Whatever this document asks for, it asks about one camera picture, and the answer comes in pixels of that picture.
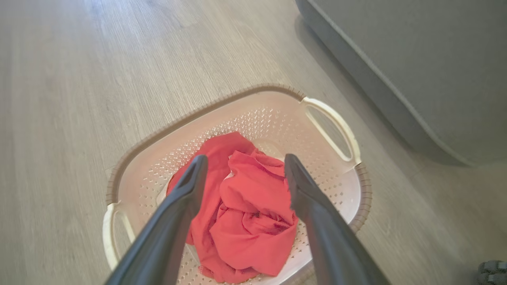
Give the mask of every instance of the laundry basket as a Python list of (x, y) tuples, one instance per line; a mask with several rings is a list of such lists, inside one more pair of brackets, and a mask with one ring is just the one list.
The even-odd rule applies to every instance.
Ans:
[[(346, 157), (309, 110), (326, 115), (346, 140)], [(119, 261), (113, 222), (123, 221), (131, 241), (150, 219), (171, 176), (187, 163), (207, 139), (238, 131), (272, 157), (293, 153), (354, 232), (366, 220), (372, 202), (370, 180), (359, 147), (345, 121), (321, 101), (293, 88), (261, 85), (234, 93), (169, 124), (127, 152), (115, 167), (107, 188), (103, 223), (104, 250), (109, 266)], [(276, 277), (259, 275), (244, 284), (281, 284), (310, 272), (312, 255), (305, 225), (298, 224), (293, 249)], [(199, 272), (195, 248), (186, 245), (178, 283), (216, 284)]]

